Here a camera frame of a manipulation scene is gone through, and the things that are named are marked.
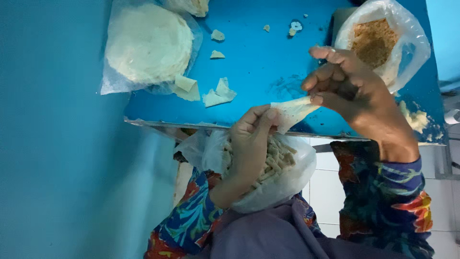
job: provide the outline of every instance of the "brown powder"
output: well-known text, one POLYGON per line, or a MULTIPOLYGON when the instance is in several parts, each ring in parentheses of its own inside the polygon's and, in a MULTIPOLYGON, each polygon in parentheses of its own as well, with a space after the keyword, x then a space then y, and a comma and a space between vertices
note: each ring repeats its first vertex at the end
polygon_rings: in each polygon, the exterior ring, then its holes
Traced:
POLYGON ((355 40, 351 51, 372 69, 385 64, 399 39, 399 35, 390 28, 386 18, 355 24, 354 31, 355 40))

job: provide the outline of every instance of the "purple fabric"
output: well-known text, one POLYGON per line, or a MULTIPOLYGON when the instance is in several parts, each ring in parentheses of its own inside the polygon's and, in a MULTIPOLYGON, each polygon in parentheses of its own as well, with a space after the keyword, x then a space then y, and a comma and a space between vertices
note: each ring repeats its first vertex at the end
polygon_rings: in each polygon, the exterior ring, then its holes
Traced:
POLYGON ((304 207, 292 199, 276 208, 242 215, 229 211, 199 258, 407 258, 403 254, 334 238, 315 238, 303 220, 304 207))

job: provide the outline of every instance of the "blue wall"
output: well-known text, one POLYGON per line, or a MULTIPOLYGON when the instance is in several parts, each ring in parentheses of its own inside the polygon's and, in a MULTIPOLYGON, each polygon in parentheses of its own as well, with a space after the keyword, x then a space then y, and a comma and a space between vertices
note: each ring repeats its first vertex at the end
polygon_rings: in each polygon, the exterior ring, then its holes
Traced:
POLYGON ((0 1, 0 258, 139 258, 171 209, 173 141, 97 93, 109 12, 0 1))
POLYGON ((460 1, 427 0, 437 71, 441 86, 460 87, 460 1))

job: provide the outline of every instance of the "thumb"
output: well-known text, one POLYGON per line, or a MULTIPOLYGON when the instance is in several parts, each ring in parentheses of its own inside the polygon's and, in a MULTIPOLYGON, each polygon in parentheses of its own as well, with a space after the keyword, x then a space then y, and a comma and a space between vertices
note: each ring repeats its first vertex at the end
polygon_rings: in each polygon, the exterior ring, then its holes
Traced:
POLYGON ((278 119, 278 110, 277 109, 269 109, 266 111, 259 120, 259 124, 255 131, 256 138, 259 137, 268 137, 268 133, 272 125, 277 125, 278 119))
POLYGON ((312 96, 311 104, 329 108, 338 114, 342 115, 345 120, 348 120, 357 113, 357 105, 353 101, 348 101, 337 94, 331 92, 319 92, 312 96))

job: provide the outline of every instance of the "fingernail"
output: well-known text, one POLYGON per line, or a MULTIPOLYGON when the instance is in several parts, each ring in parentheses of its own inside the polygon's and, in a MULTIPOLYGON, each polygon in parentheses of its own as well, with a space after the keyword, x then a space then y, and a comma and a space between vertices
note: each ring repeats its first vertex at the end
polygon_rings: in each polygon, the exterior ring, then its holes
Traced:
POLYGON ((322 102, 324 101, 324 98, 321 95, 315 95, 311 99, 311 103, 315 105, 321 105, 322 102))
POLYGON ((270 109, 267 112, 267 118, 273 120, 276 117, 276 111, 274 109, 270 109))

